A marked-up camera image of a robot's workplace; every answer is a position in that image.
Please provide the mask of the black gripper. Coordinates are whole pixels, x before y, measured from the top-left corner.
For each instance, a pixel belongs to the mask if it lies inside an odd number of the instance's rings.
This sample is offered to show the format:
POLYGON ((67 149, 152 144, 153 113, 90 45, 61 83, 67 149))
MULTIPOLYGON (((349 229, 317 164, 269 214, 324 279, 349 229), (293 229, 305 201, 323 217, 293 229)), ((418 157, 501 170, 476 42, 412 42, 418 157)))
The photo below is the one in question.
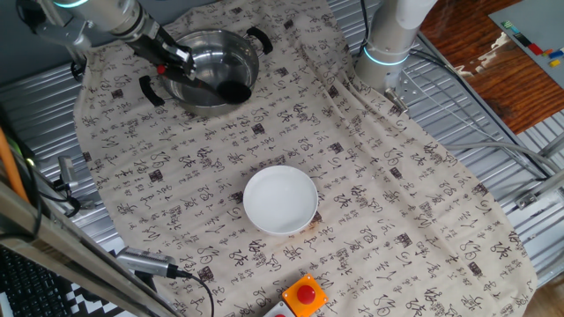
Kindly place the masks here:
POLYGON ((149 33, 143 33, 137 40, 127 43, 136 55, 148 62, 161 65, 170 63, 181 69, 165 69, 163 77, 182 85, 198 86, 188 76, 194 76, 196 65, 192 48, 175 43, 174 39, 159 24, 153 25, 149 33))

